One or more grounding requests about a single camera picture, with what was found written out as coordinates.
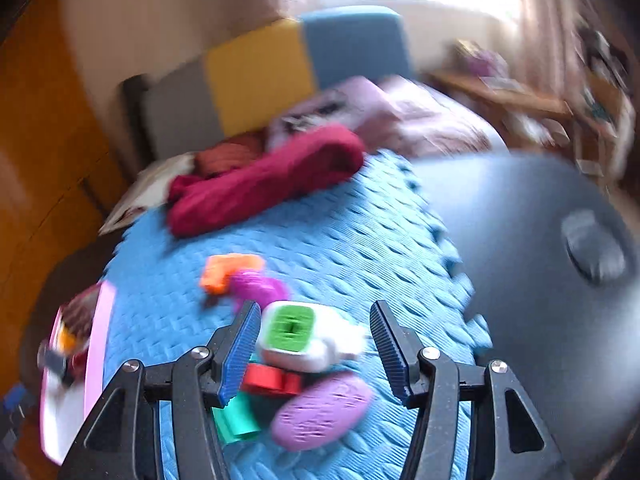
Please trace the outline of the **red block toy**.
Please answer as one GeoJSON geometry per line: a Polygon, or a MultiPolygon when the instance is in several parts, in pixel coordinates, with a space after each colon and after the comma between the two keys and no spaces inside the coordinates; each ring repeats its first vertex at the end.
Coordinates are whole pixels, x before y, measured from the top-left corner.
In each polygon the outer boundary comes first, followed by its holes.
{"type": "Polygon", "coordinates": [[[258,396],[297,396],[303,391],[303,377],[265,364],[247,365],[241,390],[258,396]]]}

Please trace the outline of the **brown spiky ball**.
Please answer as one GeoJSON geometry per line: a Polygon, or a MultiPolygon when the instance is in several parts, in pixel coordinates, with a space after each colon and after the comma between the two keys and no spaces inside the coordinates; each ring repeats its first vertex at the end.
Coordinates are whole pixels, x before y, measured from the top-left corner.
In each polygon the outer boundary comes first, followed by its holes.
{"type": "Polygon", "coordinates": [[[99,294],[100,286],[91,286],[62,307],[62,323],[74,337],[89,337],[99,294]]]}

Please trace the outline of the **white green cube-top bottle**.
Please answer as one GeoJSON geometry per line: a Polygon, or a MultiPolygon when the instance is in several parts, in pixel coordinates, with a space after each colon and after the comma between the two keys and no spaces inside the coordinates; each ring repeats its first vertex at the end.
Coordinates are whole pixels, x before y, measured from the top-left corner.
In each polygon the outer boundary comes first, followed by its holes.
{"type": "Polygon", "coordinates": [[[323,304],[276,301],[262,311],[258,358],[296,373],[316,374],[367,350],[368,330],[344,312],[323,304]]]}

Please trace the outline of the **purple mushroom-shaped toy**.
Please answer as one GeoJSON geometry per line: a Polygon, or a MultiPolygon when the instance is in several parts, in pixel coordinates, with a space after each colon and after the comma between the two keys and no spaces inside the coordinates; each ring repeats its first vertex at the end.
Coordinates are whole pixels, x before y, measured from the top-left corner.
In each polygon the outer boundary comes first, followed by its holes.
{"type": "Polygon", "coordinates": [[[231,275],[229,292],[234,301],[233,313],[238,313],[247,301],[256,302],[265,310],[273,302],[290,299],[290,292],[283,282],[250,269],[237,270],[231,275]]]}

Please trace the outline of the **purple oval perforated shell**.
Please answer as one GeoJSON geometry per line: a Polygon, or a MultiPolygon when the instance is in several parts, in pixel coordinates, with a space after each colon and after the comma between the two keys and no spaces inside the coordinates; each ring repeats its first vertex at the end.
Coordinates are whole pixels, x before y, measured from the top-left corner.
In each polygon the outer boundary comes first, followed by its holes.
{"type": "Polygon", "coordinates": [[[280,407],[270,425],[272,440],[291,452],[320,448],[352,430],[373,398],[359,375],[328,375],[280,407]]]}

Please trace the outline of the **dark red blanket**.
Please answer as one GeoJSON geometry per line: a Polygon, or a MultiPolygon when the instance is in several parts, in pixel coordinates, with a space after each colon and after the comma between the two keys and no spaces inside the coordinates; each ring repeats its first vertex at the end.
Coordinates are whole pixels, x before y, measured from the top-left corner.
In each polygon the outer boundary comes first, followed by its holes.
{"type": "Polygon", "coordinates": [[[366,148],[356,133],[331,124],[299,134],[249,165],[203,179],[176,177],[166,222],[175,237],[198,236],[246,220],[277,204],[349,180],[366,148]]]}

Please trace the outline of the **green plastic spool toy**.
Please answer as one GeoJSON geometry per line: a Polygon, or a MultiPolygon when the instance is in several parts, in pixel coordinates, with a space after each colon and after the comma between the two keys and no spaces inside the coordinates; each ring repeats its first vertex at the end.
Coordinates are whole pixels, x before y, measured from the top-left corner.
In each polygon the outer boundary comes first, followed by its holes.
{"type": "Polygon", "coordinates": [[[223,445],[247,441],[262,432],[250,405],[250,396],[240,392],[224,408],[212,408],[217,434],[223,445]]]}

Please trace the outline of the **wooden side shelf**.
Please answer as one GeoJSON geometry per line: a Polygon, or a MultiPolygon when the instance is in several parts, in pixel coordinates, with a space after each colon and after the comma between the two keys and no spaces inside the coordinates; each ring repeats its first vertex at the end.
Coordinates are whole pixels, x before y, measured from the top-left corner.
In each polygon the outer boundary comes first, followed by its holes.
{"type": "Polygon", "coordinates": [[[469,107],[486,119],[500,134],[510,150],[543,153],[551,151],[525,140],[508,126],[511,113],[522,113],[534,119],[553,119],[563,127],[570,127],[573,113],[561,99],[525,89],[524,91],[494,90],[478,77],[463,75],[452,70],[435,70],[425,74],[426,83],[459,102],[467,100],[469,107]]]}

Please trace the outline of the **grey cylinder on black base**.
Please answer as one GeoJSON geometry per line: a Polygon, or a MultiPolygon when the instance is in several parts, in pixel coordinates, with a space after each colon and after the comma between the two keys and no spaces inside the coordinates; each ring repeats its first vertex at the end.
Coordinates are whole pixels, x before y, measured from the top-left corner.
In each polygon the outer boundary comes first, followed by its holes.
{"type": "Polygon", "coordinates": [[[61,382],[68,379],[68,359],[43,341],[37,352],[37,365],[40,370],[46,370],[56,376],[61,382]]]}

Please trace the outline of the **pink cat-print pillow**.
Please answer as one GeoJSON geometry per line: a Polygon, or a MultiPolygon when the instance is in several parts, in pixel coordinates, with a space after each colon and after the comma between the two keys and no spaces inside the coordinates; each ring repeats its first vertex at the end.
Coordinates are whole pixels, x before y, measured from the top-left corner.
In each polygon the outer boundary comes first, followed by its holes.
{"type": "Polygon", "coordinates": [[[329,124],[355,133],[369,153],[389,150],[408,159],[506,150],[497,130],[469,107],[397,75],[379,84],[348,78],[294,105],[270,122],[266,150],[329,124]]]}

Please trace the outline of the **pink white shallow box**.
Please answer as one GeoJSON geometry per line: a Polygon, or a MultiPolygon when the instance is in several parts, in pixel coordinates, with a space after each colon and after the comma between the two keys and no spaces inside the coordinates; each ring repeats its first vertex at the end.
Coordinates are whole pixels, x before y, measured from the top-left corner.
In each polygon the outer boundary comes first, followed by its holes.
{"type": "Polygon", "coordinates": [[[103,390],[106,340],[116,289],[107,281],[94,285],[100,286],[100,294],[89,337],[79,339],[66,330],[62,323],[63,304],[56,312],[49,338],[44,340],[68,359],[68,379],[65,382],[41,370],[41,449],[57,465],[64,462],[82,423],[103,390]]]}

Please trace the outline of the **grey yellow blue sofa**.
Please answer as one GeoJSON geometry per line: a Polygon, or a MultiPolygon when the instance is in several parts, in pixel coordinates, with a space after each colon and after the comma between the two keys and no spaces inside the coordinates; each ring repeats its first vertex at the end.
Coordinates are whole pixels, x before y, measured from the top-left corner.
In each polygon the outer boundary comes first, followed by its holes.
{"type": "Polygon", "coordinates": [[[350,77],[390,75],[414,75],[401,16],[387,6],[340,6],[247,32],[158,81],[132,76],[120,95],[149,165],[264,128],[350,77]]]}

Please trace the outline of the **blue foam puzzle mat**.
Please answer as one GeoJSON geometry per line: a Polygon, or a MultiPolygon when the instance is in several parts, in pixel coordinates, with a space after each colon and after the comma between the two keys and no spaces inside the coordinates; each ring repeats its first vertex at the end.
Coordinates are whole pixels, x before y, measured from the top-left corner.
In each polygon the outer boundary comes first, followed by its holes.
{"type": "Polygon", "coordinates": [[[397,321],[450,359],[471,364],[490,348],[489,327],[467,316],[474,288],[439,216],[421,194],[411,162],[370,156],[347,182],[290,200],[220,231],[178,240],[166,214],[134,222],[106,266],[115,289],[103,376],[123,362],[170,362],[229,325],[235,302],[212,299],[200,279],[206,260],[247,254],[265,261],[288,299],[265,313],[267,337],[308,342],[332,353],[359,341],[359,359],[342,370],[373,394],[363,418],[344,436],[310,451],[282,448],[269,431],[229,444],[235,479],[396,479],[407,457],[416,413],[396,399],[369,330],[370,309],[385,301],[397,321]]]}

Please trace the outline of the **orange linked cubes toy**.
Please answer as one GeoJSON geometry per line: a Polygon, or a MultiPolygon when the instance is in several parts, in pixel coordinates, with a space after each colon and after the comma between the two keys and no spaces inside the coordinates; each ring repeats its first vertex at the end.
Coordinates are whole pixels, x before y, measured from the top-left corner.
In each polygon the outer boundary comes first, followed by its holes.
{"type": "Polygon", "coordinates": [[[229,290],[230,280],[241,270],[261,271],[265,260],[258,255],[225,254],[213,255],[206,259],[200,286],[209,295],[224,295],[229,290]]]}

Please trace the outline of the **folded beige cloth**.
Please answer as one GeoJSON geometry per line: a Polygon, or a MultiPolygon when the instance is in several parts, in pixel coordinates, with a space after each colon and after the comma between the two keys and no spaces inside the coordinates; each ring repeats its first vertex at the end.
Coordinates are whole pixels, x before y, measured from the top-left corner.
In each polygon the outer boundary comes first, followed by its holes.
{"type": "Polygon", "coordinates": [[[194,168],[194,154],[187,152],[158,162],[138,173],[99,229],[99,236],[126,228],[145,211],[166,203],[169,185],[178,176],[190,174],[194,168]]]}

